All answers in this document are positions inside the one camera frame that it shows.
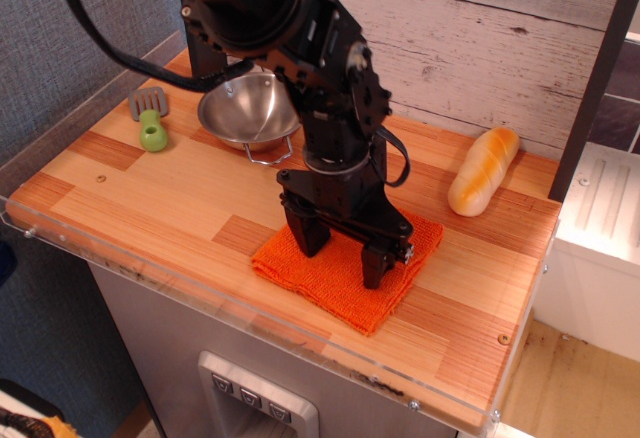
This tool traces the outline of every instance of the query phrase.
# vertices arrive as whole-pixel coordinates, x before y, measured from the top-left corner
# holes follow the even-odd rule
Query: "orange towel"
[[[397,262],[377,290],[367,290],[363,285],[362,244],[335,231],[320,252],[308,258],[285,226],[253,256],[253,269],[259,276],[301,294],[361,333],[371,335],[409,291],[444,234],[440,224],[403,214],[414,227],[414,256],[408,265]]]

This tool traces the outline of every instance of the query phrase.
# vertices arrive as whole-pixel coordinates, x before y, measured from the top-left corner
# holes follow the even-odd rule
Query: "wooden table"
[[[188,66],[186,52],[171,64],[181,73]],[[11,196],[12,219],[305,359],[332,363],[377,393],[418,400],[426,414],[481,434],[498,405],[556,226],[560,204],[546,196],[557,163],[519,153],[486,212],[463,218],[449,209],[446,193],[473,140],[390,117],[386,124],[407,146],[412,173],[388,195],[397,207],[443,223],[446,232],[396,312],[367,338],[251,269],[252,254],[285,225],[275,174],[303,166],[302,133],[281,166],[252,164],[202,128],[199,95],[162,86],[170,108],[162,121],[170,136],[165,150],[140,147],[140,125],[123,102]],[[390,175],[401,166],[390,150]]]

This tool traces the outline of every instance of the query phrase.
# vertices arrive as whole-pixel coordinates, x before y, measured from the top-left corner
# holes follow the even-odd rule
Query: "gray spatula head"
[[[159,86],[134,90],[129,93],[129,108],[135,121],[140,121],[140,113],[145,110],[156,110],[160,116],[167,114],[167,98]]]

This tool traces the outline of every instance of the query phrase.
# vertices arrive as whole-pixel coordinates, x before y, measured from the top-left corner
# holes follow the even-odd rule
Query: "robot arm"
[[[122,53],[99,35],[80,0],[68,1],[105,53],[125,66],[133,61],[119,60]],[[302,123],[309,168],[278,173],[287,222],[310,257],[324,246],[330,229],[362,242],[364,285],[378,288],[384,273],[413,253],[408,241],[413,227],[384,191],[385,184],[404,182],[409,160],[402,143],[382,126],[391,113],[391,94],[373,71],[360,25],[338,0],[183,0],[182,16],[190,33],[243,59],[208,83],[209,89],[254,62],[285,84]],[[148,74],[163,79],[156,71]],[[192,90],[204,86],[185,80]],[[387,142],[406,159],[395,183],[387,182]]]

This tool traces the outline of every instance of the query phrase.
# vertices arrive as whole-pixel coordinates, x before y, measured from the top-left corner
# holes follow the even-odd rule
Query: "stainless steel bowl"
[[[252,162],[263,165],[291,156],[290,136],[300,127],[284,85],[272,73],[251,73],[218,86],[200,100],[198,118],[209,133],[232,148],[244,149]],[[252,156],[283,141],[289,151],[275,161]]]

